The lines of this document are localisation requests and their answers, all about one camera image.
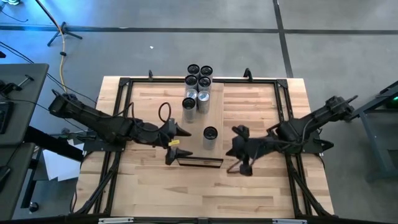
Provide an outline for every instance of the black mount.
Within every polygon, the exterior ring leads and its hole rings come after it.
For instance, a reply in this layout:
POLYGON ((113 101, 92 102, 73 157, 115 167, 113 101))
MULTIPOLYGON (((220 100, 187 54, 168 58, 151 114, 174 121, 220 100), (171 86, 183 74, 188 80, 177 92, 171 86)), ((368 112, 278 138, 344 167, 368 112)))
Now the black mount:
MULTIPOLYGON (((54 18, 51 16, 51 14, 48 12, 48 10, 43 6, 43 4, 40 2, 40 0, 35 0, 36 3, 43 9, 44 13, 47 15, 47 17, 52 21, 52 23, 57 26, 57 22, 55 22, 54 18)), ((66 22, 62 22, 60 29, 62 31, 62 34, 68 34, 72 37, 76 37, 77 39, 82 39, 82 37, 80 37, 79 35, 76 35, 74 33, 71 33, 69 31, 67 31, 67 23, 66 22)), ((51 38, 51 40, 47 43, 47 46, 50 47, 51 43, 55 40, 55 38, 58 37, 58 35, 60 34, 60 31, 58 30, 55 35, 51 38)), ((65 52, 60 52, 61 55, 66 56, 67 54, 65 52)))

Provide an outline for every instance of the concrete floor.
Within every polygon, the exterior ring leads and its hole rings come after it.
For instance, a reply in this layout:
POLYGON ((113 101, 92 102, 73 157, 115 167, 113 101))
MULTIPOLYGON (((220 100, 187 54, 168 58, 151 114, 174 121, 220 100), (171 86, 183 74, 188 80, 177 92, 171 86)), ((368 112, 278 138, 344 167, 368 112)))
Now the concrete floor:
MULTIPOLYGON (((382 0, 280 0, 286 29, 398 29, 398 1, 382 0)), ((272 0, 53 0, 45 5, 59 21, 73 26, 101 27, 215 27, 275 29, 272 0)), ((6 6, 4 12, 26 24, 50 25, 33 0, 6 6)), ((0 23, 15 25, 0 14, 0 23)), ((278 34, 196 33, 77 33, 67 36, 66 84, 89 97, 98 96, 104 75, 182 75, 189 63, 208 64, 215 75, 240 77, 249 67, 256 77, 286 77, 278 34)), ((0 41, 37 63, 48 63, 58 77, 58 38, 46 43, 53 32, 4 31, 0 41)), ((287 35, 295 78, 304 78, 312 109, 333 95, 360 106, 397 80, 396 35, 287 35)), ((11 54, 0 63, 24 63, 11 54)), ((57 88, 47 80, 39 103, 48 106, 57 88)), ((37 108, 32 124, 48 133, 70 126, 37 108)), ((377 170, 359 120, 327 124, 322 138, 335 143, 325 153, 326 176, 335 213, 344 218, 398 223, 398 180, 367 183, 364 176, 377 170)), ((40 210, 31 215, 17 209, 14 218, 45 217, 68 213, 76 180, 40 183, 34 201, 40 210)))

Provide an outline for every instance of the can lid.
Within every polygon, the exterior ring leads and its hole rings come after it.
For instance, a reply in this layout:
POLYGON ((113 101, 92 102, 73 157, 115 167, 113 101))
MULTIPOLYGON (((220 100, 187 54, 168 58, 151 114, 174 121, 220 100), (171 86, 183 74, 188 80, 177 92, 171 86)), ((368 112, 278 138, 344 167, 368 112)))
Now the can lid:
POLYGON ((209 87, 211 84, 211 80, 208 77, 201 77, 199 79, 199 85, 202 87, 209 87))
POLYGON ((190 109, 194 108, 195 106, 196 106, 195 100, 190 97, 187 97, 182 101, 182 107, 187 110, 190 110, 190 109))
POLYGON ((217 138, 218 131, 215 127, 209 126, 203 130, 203 135, 206 139, 214 140, 217 138))
POLYGON ((195 89, 189 89, 187 90, 185 97, 190 97, 193 99, 196 99, 198 96, 198 92, 195 89))
POLYGON ((197 74, 199 73, 199 65, 191 64, 188 66, 188 73, 189 74, 197 74))
POLYGON ((195 85, 198 82, 198 79, 194 75, 189 75, 185 77, 185 83, 187 85, 195 85))
POLYGON ((200 101, 208 101, 210 99, 210 94, 207 91, 200 91, 198 94, 198 99, 200 101))
POLYGON ((203 66, 203 67, 200 69, 200 73, 201 73, 202 75, 208 76, 208 75, 211 75, 211 74, 213 73, 213 69, 212 69, 210 66, 205 65, 205 66, 203 66))

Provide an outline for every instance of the yellow cable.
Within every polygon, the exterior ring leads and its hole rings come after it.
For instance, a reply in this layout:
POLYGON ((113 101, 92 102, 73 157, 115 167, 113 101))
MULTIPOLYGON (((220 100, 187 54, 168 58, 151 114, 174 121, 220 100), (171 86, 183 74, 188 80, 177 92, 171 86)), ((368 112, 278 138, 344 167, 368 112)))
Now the yellow cable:
MULTIPOLYGON (((58 25, 58 23, 56 22, 56 20, 51 16, 51 14, 48 12, 48 10, 46 10, 46 11, 47 11, 47 15, 49 15, 49 16, 51 17, 51 19, 54 21, 55 25, 57 26, 58 30, 59 30, 60 33, 61 33, 61 37, 62 37, 62 52, 65 52, 65 38, 63 37, 63 32, 62 32, 62 30, 61 30, 61 27, 58 25)), ((63 58, 64 58, 64 57, 65 57, 65 56, 62 55, 61 64, 60 64, 60 78, 61 78, 61 83, 62 83, 63 90, 64 90, 65 93, 66 93, 66 92, 67 92, 67 89, 65 88, 65 84, 64 84, 64 82, 63 82, 63 58)))

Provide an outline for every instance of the wooden table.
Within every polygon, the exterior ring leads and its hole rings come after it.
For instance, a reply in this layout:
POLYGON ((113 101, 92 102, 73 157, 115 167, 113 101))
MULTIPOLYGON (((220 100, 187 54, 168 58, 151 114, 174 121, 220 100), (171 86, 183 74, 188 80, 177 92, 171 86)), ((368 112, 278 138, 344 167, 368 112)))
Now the wooden table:
MULTIPOLYGON (((120 77, 104 77, 97 109, 112 114, 120 77)), ((304 80, 288 79, 294 116, 310 112, 304 80)), ((231 127, 250 127, 253 137, 264 136, 266 129, 279 122, 275 94, 268 84, 223 85, 223 152, 231 148, 235 136, 231 127)), ((131 100, 135 115, 155 124, 159 105, 170 102, 172 117, 181 114, 183 83, 135 83, 131 100)), ((128 142, 119 166, 112 216, 130 217, 232 217, 292 218, 292 199, 284 156, 277 152, 256 161, 252 177, 227 174, 235 158, 223 156, 221 169, 180 167, 175 161, 164 164, 166 150, 128 142)), ((98 185, 103 152, 92 153, 81 167, 77 183, 78 210, 98 185)), ((326 211, 333 213, 325 171, 319 158, 303 154, 307 184, 326 211)), ((103 206, 108 189, 104 191, 103 206)), ((304 211, 302 193, 297 192, 304 211)))

